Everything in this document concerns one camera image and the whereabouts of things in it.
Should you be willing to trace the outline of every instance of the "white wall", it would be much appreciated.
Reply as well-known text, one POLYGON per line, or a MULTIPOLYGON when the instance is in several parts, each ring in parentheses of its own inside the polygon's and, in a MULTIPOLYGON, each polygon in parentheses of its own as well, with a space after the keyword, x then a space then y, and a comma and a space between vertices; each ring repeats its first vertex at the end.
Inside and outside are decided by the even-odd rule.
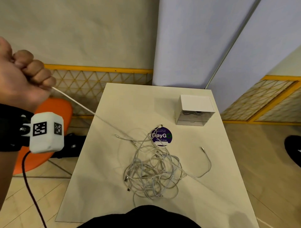
POLYGON ((268 75, 301 76, 301 46, 278 63, 268 75))
POLYGON ((160 0, 154 85, 204 88, 254 0, 160 0))
POLYGON ((159 0, 0 1, 0 35, 48 64, 152 69, 159 0))
POLYGON ((301 44, 301 1, 262 0, 208 89, 224 111, 301 44))

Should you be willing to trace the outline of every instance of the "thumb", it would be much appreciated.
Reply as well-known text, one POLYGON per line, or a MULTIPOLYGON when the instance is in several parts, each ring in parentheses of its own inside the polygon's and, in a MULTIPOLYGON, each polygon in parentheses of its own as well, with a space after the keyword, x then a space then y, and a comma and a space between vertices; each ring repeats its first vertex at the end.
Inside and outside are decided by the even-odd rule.
POLYGON ((13 51, 9 42, 0 36, 0 59, 4 58, 8 61, 12 58, 13 51))

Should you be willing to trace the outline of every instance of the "lattice panel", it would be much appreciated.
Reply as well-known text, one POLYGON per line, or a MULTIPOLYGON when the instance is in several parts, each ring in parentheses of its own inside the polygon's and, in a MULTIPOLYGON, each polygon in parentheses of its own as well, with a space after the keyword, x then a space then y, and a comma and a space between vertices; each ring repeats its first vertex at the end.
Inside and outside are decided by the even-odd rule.
MULTIPOLYGON (((153 77, 152 74, 76 70, 52 70, 52 76, 57 79, 56 88, 94 112, 108 82, 151 85, 153 77)), ((65 98, 55 90, 52 91, 52 95, 65 98)), ((74 102, 72 102, 72 105, 75 115, 91 115, 91 113, 74 102)))
POLYGON ((301 88, 297 89, 256 121, 301 122, 301 88))
POLYGON ((223 120, 247 121, 292 83, 293 81, 261 80, 227 108, 221 117, 223 120))

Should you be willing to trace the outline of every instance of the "black wrist strap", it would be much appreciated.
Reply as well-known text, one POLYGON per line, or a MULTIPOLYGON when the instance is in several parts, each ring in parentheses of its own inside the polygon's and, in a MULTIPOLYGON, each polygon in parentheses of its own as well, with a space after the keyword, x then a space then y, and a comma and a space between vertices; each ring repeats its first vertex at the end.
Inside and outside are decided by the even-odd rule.
POLYGON ((30 123, 34 114, 13 106, 0 104, 0 151, 19 151, 29 146, 29 137, 24 137, 20 129, 24 123, 30 123))

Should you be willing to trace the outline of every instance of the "white table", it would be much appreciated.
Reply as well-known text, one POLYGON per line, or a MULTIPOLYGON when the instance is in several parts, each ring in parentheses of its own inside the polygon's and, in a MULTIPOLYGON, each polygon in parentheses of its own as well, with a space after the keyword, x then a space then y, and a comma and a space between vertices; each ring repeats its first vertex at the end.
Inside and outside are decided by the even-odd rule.
POLYGON ((126 137, 123 131, 142 140, 163 124, 172 132, 168 149, 180 158, 186 172, 198 175, 207 170, 208 161, 200 146, 212 169, 198 181, 182 179, 172 200, 153 202, 137 197, 136 205, 153 203, 185 215, 203 228, 259 227, 210 90, 108 83, 96 114, 114 127, 94 117, 57 221, 86 222, 133 209, 133 193, 126 189, 123 172, 135 149, 114 135, 126 137), (175 124, 175 104, 181 94, 211 97, 216 113, 205 126, 175 124))

